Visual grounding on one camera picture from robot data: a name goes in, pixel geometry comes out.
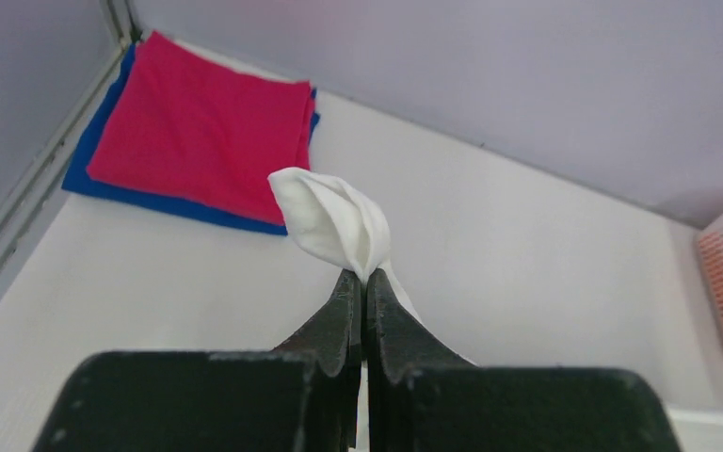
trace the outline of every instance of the white table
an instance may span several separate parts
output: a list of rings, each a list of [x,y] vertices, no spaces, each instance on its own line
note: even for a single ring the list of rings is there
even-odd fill
[[[317,109],[313,169],[381,205],[397,275],[450,347],[479,364],[625,367],[669,404],[723,411],[692,228],[326,92]],[[89,354],[270,348],[339,274],[284,238],[56,196],[0,299],[0,451],[33,444]]]

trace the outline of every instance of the gray partition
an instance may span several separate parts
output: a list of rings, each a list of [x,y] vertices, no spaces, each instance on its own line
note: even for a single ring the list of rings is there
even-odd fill
[[[703,225],[723,2],[137,0],[142,23]]]
[[[0,0],[0,205],[117,45],[101,2]]]

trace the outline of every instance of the stack of folded cloth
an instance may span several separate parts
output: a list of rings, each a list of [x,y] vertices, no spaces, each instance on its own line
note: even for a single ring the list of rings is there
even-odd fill
[[[237,73],[153,33],[127,52],[62,188],[284,235],[267,176],[309,169],[318,121],[308,82]]]

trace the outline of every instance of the crumpled white cloth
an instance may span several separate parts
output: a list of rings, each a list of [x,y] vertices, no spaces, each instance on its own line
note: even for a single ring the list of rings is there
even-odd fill
[[[381,268],[401,306],[422,323],[392,271],[389,224],[378,204],[338,177],[301,168],[281,169],[267,179],[299,247],[352,270],[362,284]]]

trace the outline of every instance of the red item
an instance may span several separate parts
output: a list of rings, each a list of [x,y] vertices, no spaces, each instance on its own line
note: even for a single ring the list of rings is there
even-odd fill
[[[95,180],[283,224],[267,176],[309,168],[308,82],[237,73],[153,33],[87,168]]]

